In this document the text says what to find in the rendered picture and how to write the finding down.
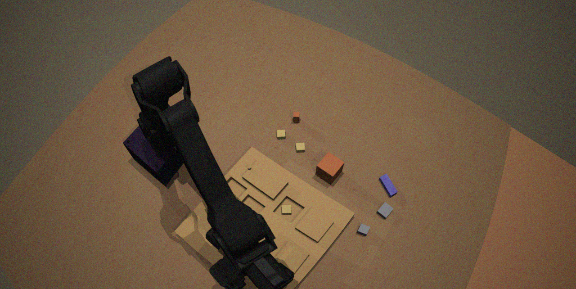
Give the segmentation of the blue rectangular block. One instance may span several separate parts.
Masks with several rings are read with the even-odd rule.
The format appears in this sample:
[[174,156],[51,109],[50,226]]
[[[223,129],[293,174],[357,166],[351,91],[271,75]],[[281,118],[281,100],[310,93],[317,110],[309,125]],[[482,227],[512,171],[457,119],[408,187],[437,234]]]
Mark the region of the blue rectangular block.
[[384,189],[387,192],[387,195],[389,195],[389,197],[391,198],[393,195],[397,194],[397,190],[395,188],[395,186],[393,185],[392,181],[390,180],[389,176],[387,176],[387,173],[383,176],[380,177],[380,182],[383,185]]

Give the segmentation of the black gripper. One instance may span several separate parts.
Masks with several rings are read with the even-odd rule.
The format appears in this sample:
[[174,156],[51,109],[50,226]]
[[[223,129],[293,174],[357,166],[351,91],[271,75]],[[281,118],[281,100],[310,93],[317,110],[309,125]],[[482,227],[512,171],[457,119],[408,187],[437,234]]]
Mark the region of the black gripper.
[[[220,247],[219,247],[218,243],[215,241],[214,237],[212,236],[213,232],[214,232],[213,229],[210,228],[210,230],[209,230],[209,231],[207,232],[207,234],[206,234],[206,239],[207,239],[215,248],[217,248],[217,249],[219,250]],[[291,276],[292,278],[294,278],[294,272],[292,272],[289,268],[286,268],[285,265],[282,265],[281,263],[280,263],[280,265],[286,270],[286,272],[289,274],[289,276]]]

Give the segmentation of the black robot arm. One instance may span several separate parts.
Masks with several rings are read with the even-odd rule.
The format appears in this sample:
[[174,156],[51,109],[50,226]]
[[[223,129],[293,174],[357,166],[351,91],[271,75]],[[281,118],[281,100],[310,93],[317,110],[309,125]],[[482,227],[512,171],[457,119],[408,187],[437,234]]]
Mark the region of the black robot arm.
[[[137,121],[145,138],[157,154],[175,144],[207,204],[212,236],[225,254],[210,274],[225,289],[242,289],[245,276],[258,289],[282,289],[291,283],[293,278],[271,255],[277,249],[276,238],[265,218],[236,199],[220,170],[200,129],[189,76],[180,63],[167,56],[134,74],[132,81],[141,110]],[[169,97],[182,87],[184,99],[170,107]]]

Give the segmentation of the tan puzzle board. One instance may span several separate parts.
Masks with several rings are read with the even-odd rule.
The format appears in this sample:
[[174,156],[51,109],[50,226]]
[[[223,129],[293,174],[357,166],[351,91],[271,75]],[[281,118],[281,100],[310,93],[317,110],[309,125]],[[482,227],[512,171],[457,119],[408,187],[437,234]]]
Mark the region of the tan puzzle board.
[[[236,199],[261,214],[275,235],[271,255],[294,272],[282,289],[299,285],[355,214],[253,147],[225,179]],[[282,205],[291,205],[292,213],[282,214]],[[206,239],[210,228],[203,200],[174,232],[214,265],[225,254]]]

